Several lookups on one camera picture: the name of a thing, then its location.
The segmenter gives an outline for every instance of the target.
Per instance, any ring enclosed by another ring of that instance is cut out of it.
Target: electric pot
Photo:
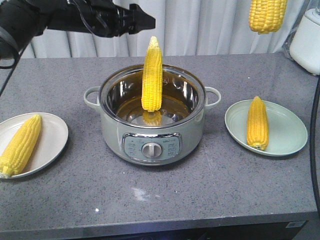
[[[113,73],[101,86],[85,91],[84,102],[100,114],[103,138],[119,157],[146,166],[170,164],[199,144],[205,113],[221,101],[221,94],[190,72],[164,64],[161,109],[144,111],[143,67],[133,65]],[[98,92],[97,103],[88,100],[93,92]],[[208,103],[207,93],[217,100]]]

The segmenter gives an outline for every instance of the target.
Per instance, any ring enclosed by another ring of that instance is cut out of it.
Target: yellow corn cob
[[[265,103],[260,97],[254,97],[247,117],[247,144],[264,151],[269,144],[269,125]]]
[[[142,114],[142,119],[148,126],[157,127],[161,125],[162,115],[160,111],[148,112],[144,111]]]
[[[35,114],[26,120],[0,156],[0,173],[5,177],[17,175],[27,165],[36,145],[40,130],[41,116]]]
[[[276,32],[281,28],[287,0],[252,0],[249,26],[259,34]]]
[[[154,112],[162,103],[162,53],[159,42],[152,36],[146,52],[142,74],[142,108]]]

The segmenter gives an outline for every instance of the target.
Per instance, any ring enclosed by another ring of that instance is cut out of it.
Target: plate
[[[302,149],[308,140],[304,123],[292,111],[276,103],[263,101],[269,123],[269,144],[265,151],[247,145],[247,117],[252,100],[231,105],[224,122],[231,136],[243,147],[266,156],[287,156]]]
[[[21,125],[35,114],[42,117],[42,128],[34,151],[22,173],[7,179],[16,179],[33,174],[48,166],[61,153],[67,143],[67,124],[58,116],[45,112],[31,112],[12,117],[0,123],[0,155]]]

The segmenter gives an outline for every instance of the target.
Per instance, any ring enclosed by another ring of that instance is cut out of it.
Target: black cable
[[[25,46],[25,47],[22,49],[22,51],[20,52],[18,58],[14,60],[14,61],[15,61],[15,64],[12,66],[12,68],[11,68],[8,76],[6,77],[4,83],[3,83],[2,86],[1,86],[1,89],[0,89],[0,97],[1,97],[2,93],[4,92],[4,90],[5,90],[8,82],[9,82],[12,74],[14,73],[14,71],[15,71],[17,65],[18,65],[18,62],[20,61],[21,56],[22,56],[22,54],[24,53],[24,51],[26,50],[26,48],[27,48],[27,46]]]
[[[317,179],[317,166],[316,166],[316,154],[315,154],[316,120],[317,120],[319,97],[320,97],[320,75],[318,77],[318,83],[314,93],[311,119],[310,119],[310,136],[309,136],[311,181],[312,181],[316,209],[318,212],[318,216],[320,218],[320,194],[319,194],[319,185],[318,185],[318,179]]]

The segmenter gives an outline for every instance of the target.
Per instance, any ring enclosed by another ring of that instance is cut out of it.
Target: gray granite countertop
[[[255,95],[294,112],[309,131],[317,77],[282,53],[168,56],[222,94],[198,147],[164,166],[140,166],[105,144],[83,94],[143,57],[22,59],[0,97],[0,122],[45,112],[69,130],[61,155],[35,174],[0,180],[0,239],[72,239],[237,224],[316,214],[309,146],[285,157],[251,152],[229,135],[228,107]],[[0,72],[0,84],[8,71]],[[317,134],[320,134],[317,122]]]

